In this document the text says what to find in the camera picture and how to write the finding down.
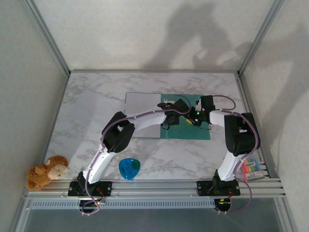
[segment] gray wall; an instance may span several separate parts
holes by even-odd
[[[27,171],[42,158],[66,77],[23,1],[0,7],[0,231],[8,231]]]
[[[246,71],[264,150],[309,231],[309,1],[287,0]]]
[[[273,0],[35,2],[71,69],[236,70]]]

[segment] white marble surface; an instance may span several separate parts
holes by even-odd
[[[62,179],[75,178],[90,163],[102,129],[124,107],[127,92],[224,94],[235,100],[236,111],[243,112],[232,73],[73,73],[46,155],[68,158],[70,169]],[[214,101],[217,108],[231,106],[223,98]],[[226,146],[222,127],[213,126],[210,133],[211,140],[205,141],[133,138],[102,177],[121,179],[119,161],[136,158],[141,162],[136,179],[211,178],[223,162]]]

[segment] brown teddy bear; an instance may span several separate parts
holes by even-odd
[[[63,156],[52,156],[45,163],[32,167],[27,175],[26,187],[40,190],[52,180],[58,179],[68,168],[69,162]]]

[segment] green mat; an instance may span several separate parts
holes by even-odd
[[[173,94],[161,94],[161,102],[164,101],[164,99],[168,99],[169,101],[177,101],[179,97],[172,96]],[[196,101],[200,99],[201,95],[197,94],[182,94],[186,96],[189,100],[192,106],[196,105]],[[200,126],[201,128],[209,128],[207,122],[203,122]],[[196,140],[210,140],[210,132],[209,130],[203,130],[197,126],[193,126],[190,123],[188,123],[184,117],[180,117],[179,125],[173,125],[169,128],[169,130],[165,130],[161,128],[160,132],[160,138],[161,139],[196,139]]]

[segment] purple cable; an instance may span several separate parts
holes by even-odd
[[[126,121],[126,120],[131,120],[131,119],[136,119],[136,118],[139,118],[139,117],[143,117],[145,115],[149,115],[149,114],[154,114],[154,113],[160,113],[160,112],[170,112],[170,111],[174,111],[180,115],[185,115],[187,113],[190,112],[191,110],[191,103],[190,103],[190,100],[184,96],[184,95],[180,95],[180,94],[173,94],[171,95],[172,96],[179,96],[179,97],[183,97],[185,98],[188,102],[189,102],[189,109],[186,111],[186,112],[180,112],[178,110],[174,110],[174,109],[169,109],[169,110],[155,110],[155,111],[149,111],[149,112],[146,112],[146,113],[143,113],[143,114],[140,114],[140,115],[136,115],[136,116],[133,116],[133,117],[125,117],[125,118],[122,118],[122,119],[119,119],[113,123],[111,123],[110,125],[108,125],[108,127],[106,127],[106,129],[102,132],[102,137],[101,137],[101,144],[102,144],[102,148],[105,147],[103,141],[104,141],[104,138],[105,138],[105,135],[106,135],[106,132],[111,128],[113,127],[114,125],[116,125],[117,123],[119,122],[122,122],[122,121]],[[93,166],[95,165],[95,163],[97,162],[99,156],[100,156],[101,152],[97,153],[97,155],[95,156],[93,162],[91,163],[90,167],[89,167],[89,170],[92,170]],[[86,180],[85,180],[85,190],[86,190],[86,193],[87,195],[91,198],[90,201],[86,202],[83,207],[82,207],[82,214],[86,214],[88,216],[92,215],[92,214],[95,214],[97,213],[99,210],[100,210],[100,205],[99,203],[93,198],[93,196],[89,193],[88,191],[88,180],[89,180],[89,175],[90,175],[90,171],[88,171],[87,173],[87,176],[86,176]],[[84,212],[84,208],[86,205],[90,204],[91,202],[94,202],[94,204],[97,206],[96,210],[92,211],[91,213],[85,213]]]
[[[223,108],[222,110],[234,110],[234,109],[236,108],[236,102],[235,102],[233,99],[231,99],[230,97],[228,97],[228,96],[225,96],[225,95],[213,95],[213,97],[227,98],[227,99],[231,100],[232,103],[234,104],[234,107],[233,107],[233,108],[231,108],[231,109],[225,109],[225,108]]]
[[[254,145],[254,148],[252,149],[251,152],[249,152],[247,155],[244,155],[241,160],[245,160],[246,158],[248,158],[250,155],[253,154],[254,151],[256,151],[257,147],[258,147],[258,144],[259,144],[259,137],[257,135],[257,132],[254,128],[254,126],[249,122],[248,119],[245,118],[244,115],[240,114],[240,113],[237,113],[237,112],[231,112],[231,111],[227,111],[227,110],[222,110],[222,112],[225,112],[225,113],[228,113],[228,114],[234,114],[234,115],[238,115],[239,117],[241,117],[248,125],[249,127],[251,128],[251,130],[253,131],[253,134],[254,134],[254,137],[255,137],[255,145]],[[251,200],[252,200],[252,190],[250,188],[250,186],[248,185],[248,183],[242,179],[239,179],[236,177],[236,171],[238,169],[238,167],[241,165],[241,161],[238,161],[238,163],[235,165],[235,168],[233,169],[233,175],[234,175],[234,178],[237,180],[237,181],[241,181],[243,182],[249,189],[249,193],[250,193],[250,197],[249,197],[249,201],[246,203],[245,206],[243,206],[242,208],[239,208],[239,209],[236,209],[236,210],[233,210],[233,211],[228,211],[226,212],[227,214],[230,214],[230,213],[235,213],[235,212],[239,212],[243,209],[245,209],[246,207],[249,206]]]

